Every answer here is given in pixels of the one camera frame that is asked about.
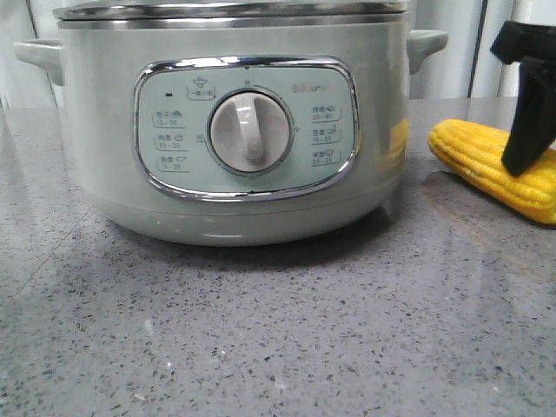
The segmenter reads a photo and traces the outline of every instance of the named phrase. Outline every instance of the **cooker base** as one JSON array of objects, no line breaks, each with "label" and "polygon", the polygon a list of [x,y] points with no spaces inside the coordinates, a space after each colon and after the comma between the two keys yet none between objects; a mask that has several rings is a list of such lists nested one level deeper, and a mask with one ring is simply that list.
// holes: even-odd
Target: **cooker base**
[{"label": "cooker base", "polygon": [[234,247],[291,242],[341,228],[380,206],[398,182],[399,178],[394,178],[366,194],[341,202],[249,215],[161,213],[84,192],[110,220],[142,235],[190,245]]}]

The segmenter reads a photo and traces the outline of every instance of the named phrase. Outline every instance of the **yellow corn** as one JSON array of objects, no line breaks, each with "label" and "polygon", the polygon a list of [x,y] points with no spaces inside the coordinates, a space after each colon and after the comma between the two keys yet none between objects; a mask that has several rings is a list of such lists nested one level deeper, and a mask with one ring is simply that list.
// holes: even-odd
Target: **yellow corn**
[{"label": "yellow corn", "polygon": [[547,149],[522,175],[511,176],[501,157],[509,133],[447,119],[428,137],[433,153],[464,180],[536,222],[556,224],[556,150]]}]

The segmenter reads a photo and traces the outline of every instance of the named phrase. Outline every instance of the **cooker lid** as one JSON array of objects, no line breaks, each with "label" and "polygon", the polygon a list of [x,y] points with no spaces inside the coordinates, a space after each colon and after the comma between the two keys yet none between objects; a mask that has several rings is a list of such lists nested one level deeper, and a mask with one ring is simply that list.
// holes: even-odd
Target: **cooker lid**
[{"label": "cooker lid", "polygon": [[139,20],[210,17],[313,17],[392,14],[407,10],[407,1],[393,0],[102,0],[55,9],[60,20]]}]

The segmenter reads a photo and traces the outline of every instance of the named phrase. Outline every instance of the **pale green cooker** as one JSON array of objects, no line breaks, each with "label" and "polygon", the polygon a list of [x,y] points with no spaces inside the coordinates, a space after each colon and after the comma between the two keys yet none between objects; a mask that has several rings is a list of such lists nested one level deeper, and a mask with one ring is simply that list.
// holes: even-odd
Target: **pale green cooker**
[{"label": "pale green cooker", "polygon": [[103,1],[17,56],[65,85],[86,195],[155,238],[240,246],[361,218],[400,180],[408,74],[447,35],[407,2]]}]

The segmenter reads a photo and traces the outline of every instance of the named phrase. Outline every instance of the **black plastic object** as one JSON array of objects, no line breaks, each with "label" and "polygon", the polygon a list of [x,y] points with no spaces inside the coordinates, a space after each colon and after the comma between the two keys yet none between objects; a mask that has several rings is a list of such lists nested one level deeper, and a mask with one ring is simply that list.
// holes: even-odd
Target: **black plastic object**
[{"label": "black plastic object", "polygon": [[533,165],[556,139],[556,26],[505,22],[491,51],[520,63],[520,92],[502,163],[512,175]]}]

